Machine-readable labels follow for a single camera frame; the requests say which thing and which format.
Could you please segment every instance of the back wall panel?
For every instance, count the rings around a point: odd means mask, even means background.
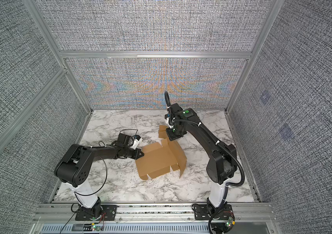
[[[61,50],[251,51],[272,0],[37,0]]]
[[[93,109],[225,108],[245,59],[67,59]]]

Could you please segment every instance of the cardboard box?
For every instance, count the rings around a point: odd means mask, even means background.
[[[142,180],[147,180],[148,175],[154,179],[167,174],[170,167],[173,171],[180,170],[181,177],[187,166],[187,157],[183,149],[176,140],[171,142],[168,139],[166,128],[164,125],[159,126],[159,138],[163,138],[161,144],[155,142],[144,146],[141,150],[144,156],[135,161]]]

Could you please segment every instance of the metal mounting plate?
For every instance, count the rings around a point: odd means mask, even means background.
[[[115,215],[117,214],[117,206],[116,205],[101,205],[102,211],[105,214],[103,217],[104,221],[114,221]],[[78,209],[75,221],[91,221],[93,216],[85,213],[82,209]]]
[[[193,204],[192,209],[194,210],[195,220],[209,220],[210,214],[207,211],[207,205],[205,204]],[[232,206],[230,204],[225,204],[224,209],[218,213],[214,220],[227,220],[230,215],[227,212],[232,212]]]

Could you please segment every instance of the gray textured wall panel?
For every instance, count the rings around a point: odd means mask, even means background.
[[[332,2],[285,2],[231,115],[283,232],[332,233]]]
[[[22,1],[0,1],[0,134],[59,65]]]
[[[164,91],[181,106],[219,109],[245,59],[67,59],[93,109],[165,108]]]
[[[251,51],[271,0],[37,0],[62,50]]]
[[[0,233],[26,233],[57,181],[54,168],[84,124],[86,112],[66,77],[0,155]]]

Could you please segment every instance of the vent grille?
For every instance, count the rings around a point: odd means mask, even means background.
[[[78,231],[78,227],[68,224],[61,233],[82,233]],[[59,233],[64,223],[44,224],[40,234]],[[105,223],[103,233],[206,233],[207,223]]]

